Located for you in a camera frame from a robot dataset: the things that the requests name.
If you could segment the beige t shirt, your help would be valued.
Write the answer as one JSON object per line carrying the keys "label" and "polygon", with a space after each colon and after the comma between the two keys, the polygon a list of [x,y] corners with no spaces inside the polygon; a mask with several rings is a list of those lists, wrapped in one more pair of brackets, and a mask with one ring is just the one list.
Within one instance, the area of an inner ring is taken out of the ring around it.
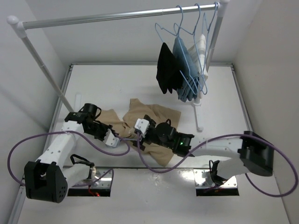
{"label": "beige t shirt", "polygon": [[[119,119],[113,109],[103,110],[101,115],[96,119],[106,125],[112,125],[113,130],[122,138],[136,139],[137,134],[134,133],[134,126],[138,119],[148,115],[157,124],[171,121],[171,126],[177,128],[181,116],[180,111],[173,110],[158,104],[145,105],[137,98],[130,99],[129,110]],[[161,147],[157,144],[144,144],[145,150],[143,154],[149,154],[160,166],[165,167],[171,161],[174,153],[171,149]]]}

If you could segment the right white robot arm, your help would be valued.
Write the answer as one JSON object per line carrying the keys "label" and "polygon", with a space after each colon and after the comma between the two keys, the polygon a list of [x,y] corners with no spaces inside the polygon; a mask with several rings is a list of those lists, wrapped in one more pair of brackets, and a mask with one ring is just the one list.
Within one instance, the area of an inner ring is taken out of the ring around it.
{"label": "right white robot arm", "polygon": [[227,135],[214,140],[199,139],[193,134],[180,133],[171,120],[157,124],[148,115],[138,119],[134,126],[139,143],[134,146],[145,150],[145,144],[156,144],[170,149],[182,158],[199,156],[225,157],[225,161],[209,161],[204,174],[207,187],[219,187],[236,175],[253,173],[272,176],[274,149],[272,145],[251,131],[236,136]]}

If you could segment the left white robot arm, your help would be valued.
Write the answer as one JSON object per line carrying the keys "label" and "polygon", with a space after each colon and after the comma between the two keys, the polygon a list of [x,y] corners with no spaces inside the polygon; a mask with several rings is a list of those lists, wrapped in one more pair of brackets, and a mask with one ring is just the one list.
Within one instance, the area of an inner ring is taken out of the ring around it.
{"label": "left white robot arm", "polygon": [[70,154],[79,137],[89,134],[116,147],[116,137],[112,125],[97,120],[101,109],[86,103],[78,112],[70,112],[60,133],[45,152],[35,162],[29,161],[24,168],[26,196],[29,199],[60,203],[71,187],[83,183],[91,186],[95,180],[96,168],[93,162]]}

